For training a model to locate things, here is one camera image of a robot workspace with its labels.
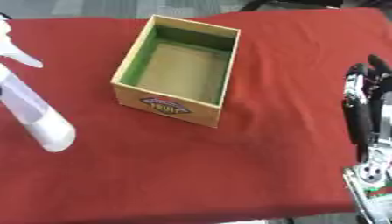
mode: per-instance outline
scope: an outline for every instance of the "wooden box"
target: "wooden box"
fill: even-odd
[[[240,31],[152,16],[111,83],[122,105],[217,127]]]

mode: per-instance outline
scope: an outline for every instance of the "table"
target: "table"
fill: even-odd
[[[120,106],[109,81],[144,19],[13,20],[42,59],[1,59],[77,129],[42,150],[0,107],[0,223],[214,223],[353,211],[355,163],[340,109],[343,75],[370,53],[392,61],[378,10],[276,10],[195,18],[240,28],[212,129]]]

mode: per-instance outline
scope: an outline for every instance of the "robotic arm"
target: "robotic arm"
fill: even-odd
[[[343,111],[358,164],[345,168],[346,181],[367,223],[392,219],[392,70],[375,55],[346,74]]]

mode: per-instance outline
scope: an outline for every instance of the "white spray bottle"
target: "white spray bottle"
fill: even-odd
[[[31,67],[43,64],[12,44],[7,34],[11,27],[0,20],[0,56]],[[31,90],[6,66],[0,64],[0,100],[30,134],[50,152],[63,151],[75,139],[75,128],[60,113]]]

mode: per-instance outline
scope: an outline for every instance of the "floor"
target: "floor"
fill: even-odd
[[[204,17],[238,11],[248,0],[0,0],[1,12],[14,18],[113,17],[148,18],[151,14],[174,17]],[[357,0],[346,0],[355,6]],[[298,4],[264,5],[260,10],[304,8]],[[263,224],[263,220],[236,222]],[[285,223],[272,220],[268,223]],[[316,215],[295,219],[296,224],[354,224],[354,213]]]

